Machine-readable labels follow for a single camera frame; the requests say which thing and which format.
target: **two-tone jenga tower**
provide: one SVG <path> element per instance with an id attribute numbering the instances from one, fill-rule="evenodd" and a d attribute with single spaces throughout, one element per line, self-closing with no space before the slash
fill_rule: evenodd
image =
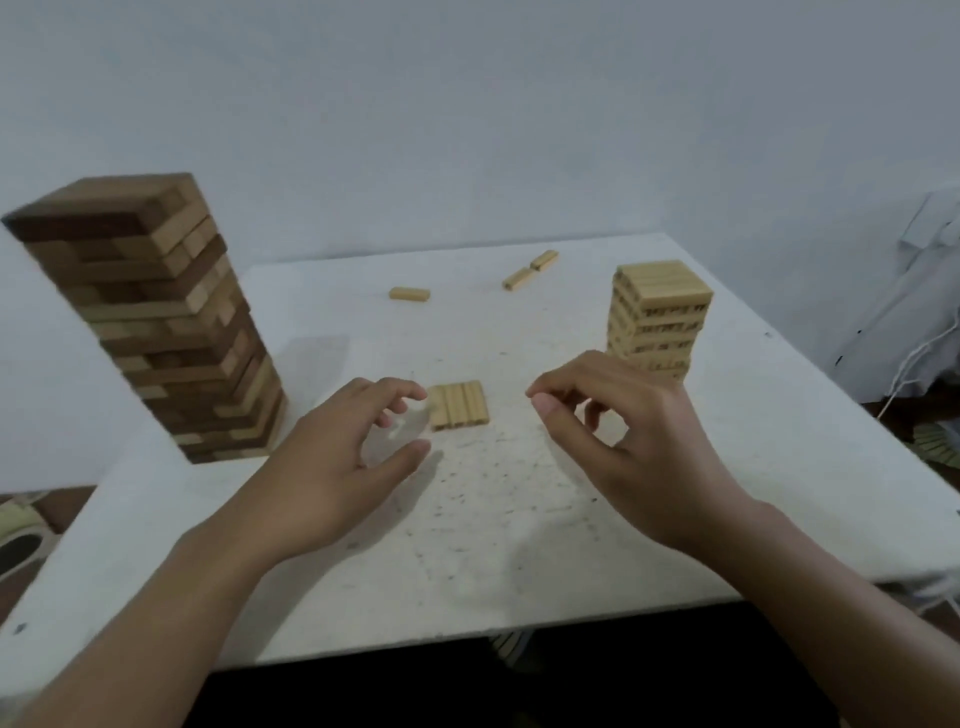
<path id="1" fill-rule="evenodd" d="M 269 451 L 286 397 L 192 175 L 86 178 L 3 223 L 191 462 Z"/>
<path id="2" fill-rule="evenodd" d="M 679 260 L 618 266 L 607 353 L 683 381 L 712 299 L 709 286 Z"/>

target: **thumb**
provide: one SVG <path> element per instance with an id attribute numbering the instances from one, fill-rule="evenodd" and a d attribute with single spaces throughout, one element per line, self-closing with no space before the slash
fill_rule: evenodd
<path id="1" fill-rule="evenodd" d="M 364 480 L 374 488 L 382 490 L 385 497 L 404 478 L 420 467 L 420 463 L 429 451 L 429 440 L 414 440 L 412 443 L 407 443 L 376 467 L 368 468 L 364 473 Z"/>
<path id="2" fill-rule="evenodd" d="M 535 394 L 530 402 L 543 420 L 550 438 L 572 457 L 585 473 L 595 473 L 612 455 L 579 418 L 553 395 Z"/>

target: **wooden block tower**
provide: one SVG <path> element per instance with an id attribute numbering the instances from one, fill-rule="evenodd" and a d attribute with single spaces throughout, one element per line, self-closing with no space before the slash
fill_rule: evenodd
<path id="1" fill-rule="evenodd" d="M 683 381 L 712 299 L 709 286 L 679 260 L 618 266 L 607 353 Z"/>
<path id="2" fill-rule="evenodd" d="M 286 397 L 192 175 L 78 180 L 3 223 L 191 462 L 270 450 Z"/>

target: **white cable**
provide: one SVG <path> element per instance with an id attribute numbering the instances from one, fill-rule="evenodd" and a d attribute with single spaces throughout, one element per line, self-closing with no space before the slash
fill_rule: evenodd
<path id="1" fill-rule="evenodd" d="M 894 380 L 890 382 L 890 389 L 887 390 L 887 401 L 880 409 L 879 414 L 876 415 L 878 420 L 883 417 L 883 413 L 887 411 L 887 407 L 890 406 L 890 403 L 894 400 L 894 397 L 900 393 L 900 390 L 903 387 L 905 387 L 907 384 L 915 384 L 920 381 L 919 379 L 900 381 L 900 378 L 907 375 L 910 367 L 917 364 L 923 358 L 924 354 L 929 351 L 930 347 L 932 347 L 945 336 L 956 331 L 958 328 L 960 328 L 960 307 L 953 311 L 953 326 L 948 328 L 946 331 L 942 331 L 941 333 L 937 334 L 929 341 L 923 342 L 919 347 L 910 352 L 905 359 L 903 359 L 903 361 L 900 363 L 900 366 L 897 368 L 897 373 L 894 375 Z"/>

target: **finger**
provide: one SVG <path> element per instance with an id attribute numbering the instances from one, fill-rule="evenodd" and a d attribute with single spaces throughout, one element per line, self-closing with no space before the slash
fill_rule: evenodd
<path id="1" fill-rule="evenodd" d="M 383 410 L 402 398 L 425 400 L 426 390 L 410 379 L 388 376 L 360 392 L 354 401 L 357 403 L 357 412 L 362 414 L 368 422 L 373 423 Z"/>
<path id="2" fill-rule="evenodd" d="M 420 467 L 430 451 L 429 440 L 414 440 L 404 445 L 375 468 L 367 468 L 361 477 L 366 485 L 386 497 L 406 477 Z"/>
<path id="3" fill-rule="evenodd" d="M 531 403 L 550 438 L 561 447 L 587 475 L 607 469 L 616 453 L 597 440 L 577 416 L 553 395 L 537 392 Z"/>
<path id="4" fill-rule="evenodd" d="M 351 379 L 344 386 L 330 395 L 327 401 L 341 400 L 346 397 L 351 397 L 367 389 L 367 387 L 369 387 L 371 384 L 373 384 L 373 382 L 371 382 L 369 379 L 364 379 L 363 377 L 358 376 L 354 379 Z"/>
<path id="5" fill-rule="evenodd" d="M 566 402 L 571 400 L 571 392 L 577 392 L 584 400 L 597 400 L 619 411 L 618 405 L 626 392 L 624 384 L 630 380 L 624 378 L 613 364 L 615 361 L 600 352 L 583 353 L 559 369 L 538 376 L 527 388 L 527 397 L 546 393 Z"/>
<path id="6" fill-rule="evenodd" d="M 401 397 L 398 397 L 397 399 L 390 402 L 390 405 L 387 407 L 387 409 L 389 409 L 391 412 L 393 412 L 396 415 L 402 415 L 404 412 L 410 409 L 410 406 L 407 404 L 406 400 L 404 400 Z"/>
<path id="7" fill-rule="evenodd" d="M 600 426 L 600 416 L 609 410 L 610 408 L 606 404 L 597 400 L 590 400 L 584 408 L 584 425 L 590 432 L 596 432 L 597 427 Z"/>

